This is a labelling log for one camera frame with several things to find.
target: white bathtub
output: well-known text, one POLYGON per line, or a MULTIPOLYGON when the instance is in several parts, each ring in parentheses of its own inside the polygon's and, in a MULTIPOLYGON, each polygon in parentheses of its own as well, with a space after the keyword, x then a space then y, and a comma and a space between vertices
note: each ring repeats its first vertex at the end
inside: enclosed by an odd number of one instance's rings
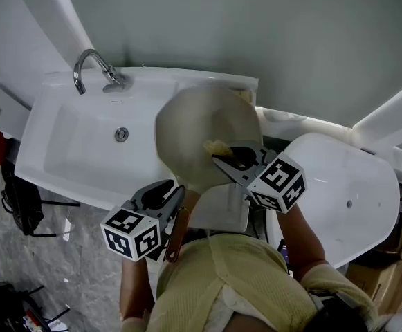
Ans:
MULTIPOLYGON (((304 168, 308 189, 298 203, 332 266, 388 237, 399 211, 399 184, 387 162, 316 133, 297 138, 284 152, 304 168)), ((267 210, 266 224, 268 242, 277 249, 282 233, 274 211, 267 210)))

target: marble floor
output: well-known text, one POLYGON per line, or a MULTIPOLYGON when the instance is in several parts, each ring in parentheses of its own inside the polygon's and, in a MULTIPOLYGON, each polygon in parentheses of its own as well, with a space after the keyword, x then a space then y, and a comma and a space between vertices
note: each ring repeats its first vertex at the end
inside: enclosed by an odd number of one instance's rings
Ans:
MULTIPOLYGON (((0 168, 0 192, 4 188, 0 168)), ((39 189, 41 198, 70 201, 39 189)), ((61 317, 70 331, 119 331, 119 288, 121 257, 106 249, 100 222, 106 210, 43 205, 44 220, 36 233, 54 232, 57 237, 27 237, 16 227, 11 214, 1 205, 0 193, 0 281, 17 290, 46 288, 34 298, 52 318, 70 306, 61 317)), ((264 239, 262 216, 255 220, 264 239)), ((247 233, 254 236, 253 226, 247 233)), ((156 290, 158 264, 149 264, 149 278, 156 290)))

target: sink basin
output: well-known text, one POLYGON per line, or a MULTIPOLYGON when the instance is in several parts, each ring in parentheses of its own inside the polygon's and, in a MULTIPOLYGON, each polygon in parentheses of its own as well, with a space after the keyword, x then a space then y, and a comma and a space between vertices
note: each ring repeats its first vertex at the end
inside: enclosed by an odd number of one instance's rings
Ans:
MULTIPOLYGON (((84 95, 77 92, 72 73, 48 77, 24 131, 18 177, 110 210, 141 187, 172 178, 156 154, 154 123, 163 105, 181 89, 218 84, 251 90, 253 95, 257 90, 257 80, 251 77, 170 68, 120 72, 132 81, 122 93, 103 93, 107 81, 96 69, 82 71, 84 95)), ((197 225, 208 226, 198 219, 194 217, 197 225)))
MULTIPOLYGON (((331 265, 343 266, 388 237, 400 196, 387 162, 316 133, 300 136, 284 152, 304 168, 308 188, 298 204, 331 265)), ((282 233, 271 210, 266 224, 277 249, 282 233)))

